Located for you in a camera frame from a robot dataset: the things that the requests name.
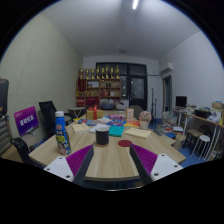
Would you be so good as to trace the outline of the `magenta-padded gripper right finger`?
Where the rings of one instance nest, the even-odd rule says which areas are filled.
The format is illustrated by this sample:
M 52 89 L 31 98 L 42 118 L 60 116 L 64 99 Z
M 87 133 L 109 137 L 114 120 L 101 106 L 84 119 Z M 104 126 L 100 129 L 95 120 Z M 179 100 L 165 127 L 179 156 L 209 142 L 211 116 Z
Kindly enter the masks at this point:
M 157 155 L 138 145 L 130 145 L 130 155 L 143 185 L 152 183 L 182 169 L 181 165 L 165 153 Z

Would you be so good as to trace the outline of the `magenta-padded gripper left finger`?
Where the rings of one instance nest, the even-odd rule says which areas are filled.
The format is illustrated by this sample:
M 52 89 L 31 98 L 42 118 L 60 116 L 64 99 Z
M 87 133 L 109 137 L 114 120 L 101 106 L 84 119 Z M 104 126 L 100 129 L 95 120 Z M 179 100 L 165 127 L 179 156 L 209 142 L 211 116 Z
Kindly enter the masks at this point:
M 57 157 L 44 170 L 82 186 L 93 156 L 94 148 L 89 145 L 70 154 L 68 157 Z

